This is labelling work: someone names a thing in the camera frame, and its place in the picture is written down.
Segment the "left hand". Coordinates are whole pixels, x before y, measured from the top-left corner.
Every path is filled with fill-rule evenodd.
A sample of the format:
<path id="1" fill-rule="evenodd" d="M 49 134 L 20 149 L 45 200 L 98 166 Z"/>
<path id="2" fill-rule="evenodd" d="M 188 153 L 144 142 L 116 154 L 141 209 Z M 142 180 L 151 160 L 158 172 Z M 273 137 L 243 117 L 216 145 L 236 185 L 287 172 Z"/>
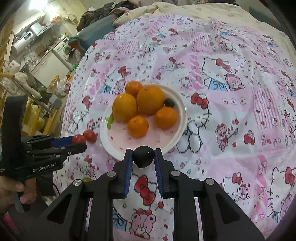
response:
<path id="1" fill-rule="evenodd" d="M 22 204 L 31 204 L 36 200 L 36 178 L 28 179 L 24 183 L 1 176 L 1 211 L 14 203 L 13 194 L 23 192 L 20 197 Z"/>

